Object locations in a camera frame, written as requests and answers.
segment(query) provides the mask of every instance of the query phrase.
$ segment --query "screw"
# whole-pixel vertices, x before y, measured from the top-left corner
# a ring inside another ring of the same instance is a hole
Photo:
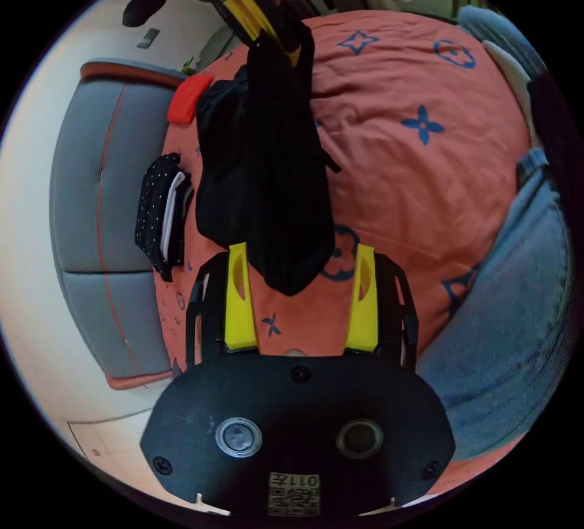
[[[170,465],[170,462],[166,458],[157,456],[152,461],[152,464],[154,466],[154,470],[158,474],[162,474],[163,476],[168,476],[169,474],[172,474],[172,466]]]
[[[312,373],[307,366],[297,365],[290,371],[290,375],[295,383],[308,383]]]
[[[432,480],[438,476],[440,472],[440,463],[439,462],[430,462],[429,465],[422,471],[422,478],[424,480]]]

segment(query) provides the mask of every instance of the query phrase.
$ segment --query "tiled floor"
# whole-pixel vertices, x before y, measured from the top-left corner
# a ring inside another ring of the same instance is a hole
[[[147,411],[95,424],[72,423],[70,427],[87,459],[117,480],[174,505],[201,512],[228,514],[206,505],[200,499],[197,503],[188,503],[161,486],[140,450],[140,437],[149,417],[150,411]]]

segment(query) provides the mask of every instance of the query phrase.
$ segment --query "blue flower logo pattern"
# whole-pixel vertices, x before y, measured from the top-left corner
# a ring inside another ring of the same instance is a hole
[[[321,275],[331,281],[348,281],[355,274],[357,246],[361,239],[345,225],[335,225],[335,233],[338,236],[336,247]]]
[[[363,51],[364,48],[367,48],[368,45],[374,44],[375,42],[379,42],[379,38],[375,38],[374,36],[368,36],[364,34],[362,31],[357,30],[350,38],[347,38],[343,42],[337,44],[337,46],[344,46],[345,48],[349,48],[353,50],[353,52],[359,56],[359,54]]]
[[[434,42],[434,52],[446,62],[462,68],[473,69],[476,66],[475,57],[462,44],[452,40]]]
[[[428,120],[428,110],[424,105],[420,105],[417,119],[404,119],[401,124],[410,129],[417,130],[420,141],[424,145],[428,145],[430,133],[442,133],[446,131],[439,123]]]

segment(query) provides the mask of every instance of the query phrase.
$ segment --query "blue jeans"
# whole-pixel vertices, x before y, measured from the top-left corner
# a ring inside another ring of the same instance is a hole
[[[545,68],[505,18],[465,7],[459,25],[514,56],[530,76]],[[518,163],[518,194],[466,300],[420,357],[456,442],[475,458],[525,434],[557,388],[575,348],[569,232],[542,149]]]

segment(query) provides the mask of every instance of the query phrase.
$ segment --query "black cloth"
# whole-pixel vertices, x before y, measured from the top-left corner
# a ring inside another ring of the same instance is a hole
[[[197,105],[203,175],[195,215],[198,231],[219,246],[246,242],[266,284],[292,296],[333,252],[325,167],[340,169],[310,109],[312,33],[295,17],[288,25],[302,44],[295,68],[263,33],[235,80],[215,83]]]
[[[184,223],[194,195],[190,174],[178,167],[180,160],[181,157],[177,153],[169,153],[157,158],[148,168],[142,180],[134,237],[136,245],[146,254],[162,279],[167,282],[172,282],[171,269],[184,265]],[[161,251],[164,211],[170,187],[180,172],[185,178],[176,189],[168,259],[165,260]]]

